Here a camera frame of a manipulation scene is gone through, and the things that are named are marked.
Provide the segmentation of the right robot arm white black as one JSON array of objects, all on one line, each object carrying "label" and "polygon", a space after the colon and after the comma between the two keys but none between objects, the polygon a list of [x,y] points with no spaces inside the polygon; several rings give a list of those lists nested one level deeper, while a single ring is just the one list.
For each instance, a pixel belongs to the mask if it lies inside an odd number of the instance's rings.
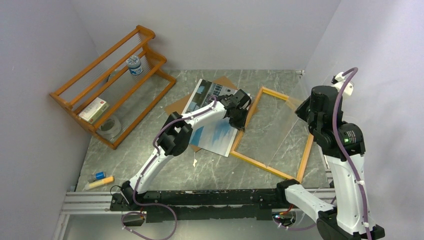
[{"label": "right robot arm white black", "polygon": [[315,221],[324,240],[378,240],[385,237],[385,230],[375,223],[368,206],[364,136],[356,124],[342,119],[342,100],[336,87],[319,85],[295,111],[326,157],[336,205],[314,196],[295,179],[277,184],[275,202],[302,210]]}]

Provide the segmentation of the yellow wooden picture frame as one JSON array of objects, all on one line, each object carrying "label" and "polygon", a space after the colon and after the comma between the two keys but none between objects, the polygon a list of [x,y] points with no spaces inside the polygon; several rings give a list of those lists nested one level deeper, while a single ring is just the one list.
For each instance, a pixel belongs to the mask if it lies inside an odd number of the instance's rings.
[{"label": "yellow wooden picture frame", "polygon": [[294,179],[309,184],[322,172],[306,125],[295,116],[296,100],[262,86],[237,134],[230,156],[247,167],[259,185]]}]

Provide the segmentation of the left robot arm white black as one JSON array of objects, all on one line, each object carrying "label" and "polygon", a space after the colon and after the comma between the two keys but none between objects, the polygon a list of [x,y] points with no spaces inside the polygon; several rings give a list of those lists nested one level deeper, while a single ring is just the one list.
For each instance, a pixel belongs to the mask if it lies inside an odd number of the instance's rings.
[{"label": "left robot arm white black", "polygon": [[188,148],[192,134],[199,128],[228,119],[231,127],[244,130],[251,104],[252,98],[239,89],[230,95],[211,95],[205,106],[192,112],[171,113],[153,139],[154,150],[148,160],[130,180],[122,184],[120,193],[124,205],[130,210],[137,210],[142,206],[143,195],[153,179],[172,158],[181,155]]}]

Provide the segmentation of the building and sky photo print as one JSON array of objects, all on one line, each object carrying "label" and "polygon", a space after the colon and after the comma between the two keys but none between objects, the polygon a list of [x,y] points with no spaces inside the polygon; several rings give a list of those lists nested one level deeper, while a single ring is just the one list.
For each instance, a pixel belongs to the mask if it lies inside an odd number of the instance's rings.
[{"label": "building and sky photo print", "polygon": [[239,131],[230,126],[224,118],[226,110],[220,103],[220,96],[234,94],[237,90],[219,83],[199,79],[185,104],[182,114],[194,112],[193,133],[189,144],[215,154],[228,157]]}]

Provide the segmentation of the clear acrylic sheet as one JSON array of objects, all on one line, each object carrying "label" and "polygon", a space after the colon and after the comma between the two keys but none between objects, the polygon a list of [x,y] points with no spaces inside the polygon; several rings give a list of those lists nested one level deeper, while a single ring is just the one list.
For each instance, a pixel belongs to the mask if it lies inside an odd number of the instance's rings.
[{"label": "clear acrylic sheet", "polygon": [[278,149],[294,127],[300,100],[261,86],[247,114],[245,131],[240,131],[231,153],[269,167]]}]

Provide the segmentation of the brown cardboard backing board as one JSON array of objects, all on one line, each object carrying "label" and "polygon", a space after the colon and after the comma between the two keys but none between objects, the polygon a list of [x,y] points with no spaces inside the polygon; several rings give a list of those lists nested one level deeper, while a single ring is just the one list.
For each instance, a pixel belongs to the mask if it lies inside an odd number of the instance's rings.
[{"label": "brown cardboard backing board", "polygon": [[[213,83],[217,83],[217,84],[222,84],[222,85],[224,85],[224,86],[226,86],[226,87],[230,87],[230,88],[234,88],[235,89],[235,87],[229,82],[229,80],[226,78],[226,77],[221,77],[221,78],[219,78],[219,79],[216,79],[215,81],[212,81]],[[189,95],[191,95],[191,93],[190,94],[188,94],[188,95],[186,95],[185,97],[183,97],[182,99],[180,99],[180,100],[178,100],[178,101],[176,101],[176,102],[174,102],[174,103],[172,103],[172,104],[170,104],[169,106],[167,106],[166,108],[165,108],[165,112],[168,114],[168,115],[170,115],[171,113],[173,113],[173,112],[177,112],[177,113],[179,113],[179,114],[182,114],[182,110],[183,110],[183,108],[185,107],[185,105],[186,105],[186,103],[188,102],[188,100],[189,100]],[[188,147],[192,147],[195,151],[198,151],[200,148],[199,147],[197,147],[197,146],[194,146],[194,145],[191,145],[191,144],[189,144],[189,146]]]}]

